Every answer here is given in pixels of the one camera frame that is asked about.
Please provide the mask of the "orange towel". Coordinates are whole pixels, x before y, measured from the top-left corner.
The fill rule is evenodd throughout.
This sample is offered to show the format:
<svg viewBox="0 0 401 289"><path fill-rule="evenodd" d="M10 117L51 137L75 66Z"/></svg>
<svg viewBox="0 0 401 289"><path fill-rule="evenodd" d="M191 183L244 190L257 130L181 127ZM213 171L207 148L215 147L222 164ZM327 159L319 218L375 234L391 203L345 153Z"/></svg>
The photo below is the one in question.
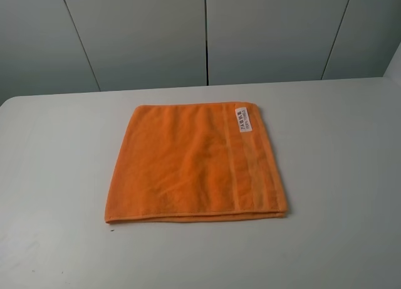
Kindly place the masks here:
<svg viewBox="0 0 401 289"><path fill-rule="evenodd" d="M235 108L250 111L240 133ZM282 218L288 211L273 148L257 105L141 105L113 171L108 224Z"/></svg>

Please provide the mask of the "white towel label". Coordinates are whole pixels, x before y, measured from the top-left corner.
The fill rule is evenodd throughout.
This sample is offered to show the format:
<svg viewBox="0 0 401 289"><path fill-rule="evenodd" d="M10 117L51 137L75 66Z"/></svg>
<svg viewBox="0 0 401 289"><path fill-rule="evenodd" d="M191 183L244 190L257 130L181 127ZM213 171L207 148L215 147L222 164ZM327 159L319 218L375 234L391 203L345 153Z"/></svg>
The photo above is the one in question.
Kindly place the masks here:
<svg viewBox="0 0 401 289"><path fill-rule="evenodd" d="M235 114L237 118L237 124L240 133L252 132L253 127L251 125L250 111L247 107L235 108Z"/></svg>

